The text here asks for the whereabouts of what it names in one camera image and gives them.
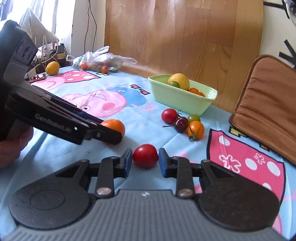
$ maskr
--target light blue tablecloth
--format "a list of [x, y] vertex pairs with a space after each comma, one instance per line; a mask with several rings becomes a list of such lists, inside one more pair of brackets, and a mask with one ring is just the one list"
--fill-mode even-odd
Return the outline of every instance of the light blue tablecloth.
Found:
[[[76, 145], [35, 129], [32, 141], [20, 158], [10, 167], [0, 169], [1, 239], [16, 227], [8, 203], [19, 188], [80, 159], [96, 163], [108, 156], [121, 156], [126, 148], [134, 150], [145, 143], [154, 145], [156, 149], [164, 147], [170, 156], [184, 156], [191, 162], [200, 163], [211, 158], [272, 189], [281, 199], [274, 228], [287, 239], [295, 234], [295, 167], [273, 151], [264, 150], [254, 140], [235, 135], [229, 124], [230, 113], [210, 106], [201, 117], [205, 127], [203, 139], [191, 143], [186, 134], [177, 133], [173, 127], [163, 128], [160, 115], [167, 107], [154, 101], [147, 79], [123, 72], [95, 76], [93, 72], [80, 72], [72, 67], [60, 69], [59, 74], [55, 79], [50, 77], [36, 85], [98, 118], [121, 120], [126, 127], [126, 135], [117, 146], [94, 139]], [[236, 154], [237, 148], [241, 149], [240, 156]], [[194, 183], [196, 192], [200, 192], [198, 178], [194, 178]], [[176, 180], [164, 179], [158, 165], [143, 170], [133, 164], [126, 180], [115, 180], [115, 188], [171, 189], [174, 192]]]

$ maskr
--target finger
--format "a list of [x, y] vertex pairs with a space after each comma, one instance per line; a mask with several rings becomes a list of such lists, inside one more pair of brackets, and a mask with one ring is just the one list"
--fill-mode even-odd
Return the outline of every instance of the finger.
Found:
[[2, 155], [0, 154], [0, 168], [4, 168], [9, 166], [14, 160], [20, 157], [20, 152], [13, 153], [11, 155]]
[[34, 129], [32, 127], [30, 127], [29, 130], [27, 130], [26, 132], [24, 132], [21, 136], [20, 136], [20, 148], [21, 150], [23, 150], [29, 143], [29, 141], [33, 138], [34, 135]]
[[11, 141], [1, 141], [0, 142], [0, 154], [1, 155], [12, 155], [21, 151], [20, 139], [14, 139]]

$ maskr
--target pink cartoon pig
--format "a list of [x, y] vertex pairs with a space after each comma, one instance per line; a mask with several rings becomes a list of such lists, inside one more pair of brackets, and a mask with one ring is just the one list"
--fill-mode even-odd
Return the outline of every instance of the pink cartoon pig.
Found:
[[62, 98], [97, 118], [112, 116], [126, 105], [121, 94], [106, 90], [96, 90], [87, 95], [69, 94]]
[[44, 90], [49, 91], [56, 87], [59, 87], [64, 83], [76, 83], [99, 78], [100, 77], [85, 71], [72, 70], [57, 76], [48, 76], [45, 80], [34, 82], [32, 83], [32, 85], [38, 86]]

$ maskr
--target orange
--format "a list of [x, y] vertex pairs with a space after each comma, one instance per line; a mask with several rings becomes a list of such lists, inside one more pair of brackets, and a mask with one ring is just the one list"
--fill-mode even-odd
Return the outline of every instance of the orange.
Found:
[[115, 120], [115, 119], [105, 120], [101, 123], [101, 125], [120, 132], [122, 135], [122, 138], [126, 133], [126, 128], [124, 127], [124, 124], [120, 120]]
[[202, 96], [202, 97], [205, 97], [205, 94], [204, 94], [203, 92], [199, 92], [198, 95], [200, 95], [200, 96]]
[[48, 75], [57, 75], [59, 72], [59, 63], [56, 61], [52, 61], [50, 62], [46, 68], [45, 68], [45, 72]]
[[198, 91], [198, 89], [196, 89], [196, 88], [190, 88], [188, 91], [191, 92], [191, 93], [193, 93], [193, 94], [197, 94], [197, 95], [200, 93]]
[[194, 141], [200, 140], [204, 134], [204, 131], [205, 128], [203, 124], [198, 120], [190, 122], [186, 130], [187, 134], [189, 135], [189, 139]]

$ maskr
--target plastic bag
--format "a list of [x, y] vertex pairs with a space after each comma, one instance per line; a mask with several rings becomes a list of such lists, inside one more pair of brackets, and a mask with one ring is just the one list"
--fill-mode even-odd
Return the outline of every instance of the plastic bag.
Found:
[[119, 69], [124, 63], [136, 64], [137, 61], [133, 58], [122, 57], [107, 53], [109, 46], [104, 46], [96, 52], [86, 52], [80, 57], [67, 55], [67, 61], [73, 62], [72, 66], [75, 69], [91, 70], [101, 72], [102, 67], [107, 67], [110, 71]]

